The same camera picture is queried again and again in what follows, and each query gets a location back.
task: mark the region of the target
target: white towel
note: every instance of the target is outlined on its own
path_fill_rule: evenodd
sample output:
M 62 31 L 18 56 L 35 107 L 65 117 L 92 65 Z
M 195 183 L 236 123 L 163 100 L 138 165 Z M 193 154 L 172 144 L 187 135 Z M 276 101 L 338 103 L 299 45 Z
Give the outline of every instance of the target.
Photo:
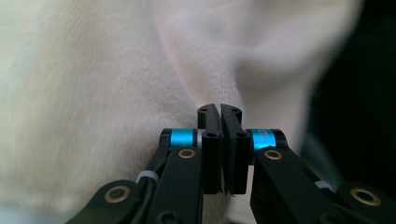
M 105 183 L 134 180 L 161 130 L 195 128 L 202 105 L 235 105 L 244 128 L 281 129 L 298 151 L 309 93 L 360 9 L 355 0 L 1 4 L 0 206 L 61 217 Z M 225 208 L 224 196 L 205 197 L 204 223 Z M 227 214 L 254 223 L 248 196 Z

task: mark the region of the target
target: blue ring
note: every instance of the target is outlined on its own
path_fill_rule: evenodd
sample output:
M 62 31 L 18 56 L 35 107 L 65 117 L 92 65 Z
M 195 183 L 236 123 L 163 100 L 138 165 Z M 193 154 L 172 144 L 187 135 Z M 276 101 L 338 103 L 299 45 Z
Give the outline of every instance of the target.
M 251 164 L 254 164 L 256 152 L 264 147 L 276 147 L 276 138 L 271 129 L 251 129 L 251 136 L 253 139 L 253 159 Z
M 192 147 L 192 129 L 172 129 L 170 147 Z

